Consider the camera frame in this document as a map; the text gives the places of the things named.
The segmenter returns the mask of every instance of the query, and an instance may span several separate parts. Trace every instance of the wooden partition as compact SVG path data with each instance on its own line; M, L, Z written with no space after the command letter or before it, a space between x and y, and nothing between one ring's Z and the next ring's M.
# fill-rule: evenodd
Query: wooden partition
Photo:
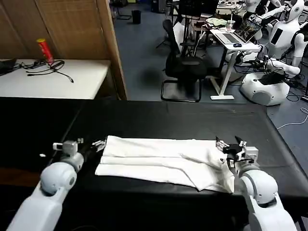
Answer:
M42 58L45 38L58 59L109 59L118 96L123 70L108 0L0 0L0 58Z

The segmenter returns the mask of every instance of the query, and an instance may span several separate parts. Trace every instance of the humanoid robot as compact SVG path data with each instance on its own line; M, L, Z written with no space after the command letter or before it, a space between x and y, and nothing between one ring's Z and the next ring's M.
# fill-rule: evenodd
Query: humanoid robot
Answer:
M292 78L299 74L298 65L308 44L308 36L300 31L301 27L298 23L303 9L304 0L297 0L293 5L287 2L284 6L259 17L262 20L276 13L285 13L283 21L273 20L267 25L269 31L268 56L274 59L267 58L265 63L273 74L251 73L243 80L240 91L251 101L269 106L280 104L286 98L290 88L284 80L286 77ZM292 49L294 49L292 64L288 65L280 59Z
M240 179L251 231L296 231L279 198L277 182L255 165L258 149L246 146L246 142L238 137L236 139L237 144L227 144L217 138L216 147L226 154L222 161L227 161L235 178ZM63 152L61 161L43 170L40 182L20 206L8 231L54 230L62 212L62 203L74 186L89 152L103 150L105 141L94 142L89 152L78 152L76 141L54 143L53 147Z

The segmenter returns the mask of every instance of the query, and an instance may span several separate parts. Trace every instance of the black tablecloth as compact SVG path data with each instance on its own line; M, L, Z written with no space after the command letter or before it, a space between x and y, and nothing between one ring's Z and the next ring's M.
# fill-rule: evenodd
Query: black tablecloth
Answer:
M0 167L41 171L65 138L84 101L0 97Z
M308 178L290 149L269 120L265 108L247 104L164 103L89 101L78 116L68 139L166 138L236 142L237 135L259 149L261 169L272 175L281 197L308 198ZM74 190L103 193L149 193L170 196L203 197L217 194L195 188L94 175L100 155L78 176Z
M307 212L308 178L262 106L7 98L0 103L2 122L9 126L1 136L2 166L38 168L46 164L38 154L51 157L51 144L64 137L91 141L108 135L200 140L218 136L235 142L237 135L259 149L258 163L276 179L284 207L293 216ZM233 230L235 217L243 219L237 223L247 222L246 204L238 193L95 176L100 158L101 154L95 155L78 173L64 202L59 230L89 223L104 230L123 224L160 228L166 223L173 228Z

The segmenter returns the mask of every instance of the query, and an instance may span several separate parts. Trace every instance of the red can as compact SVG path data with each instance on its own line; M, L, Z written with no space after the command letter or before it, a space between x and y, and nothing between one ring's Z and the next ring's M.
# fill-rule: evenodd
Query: red can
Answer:
M37 39L37 43L38 43L40 49L43 52L43 55L46 59L46 62L48 62L49 64L53 63L54 60L53 60L52 54L50 52L50 49L48 47L48 44L46 42L46 39L39 38L39 39Z

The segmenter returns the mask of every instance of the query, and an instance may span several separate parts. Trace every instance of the cup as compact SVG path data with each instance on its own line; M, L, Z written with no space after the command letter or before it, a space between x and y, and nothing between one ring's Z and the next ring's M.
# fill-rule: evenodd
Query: cup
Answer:
M228 31L231 31L232 28L233 28L233 24L234 24L234 23L235 23L234 20L228 20L228 21L227 21L227 24L226 24L226 29L227 29Z

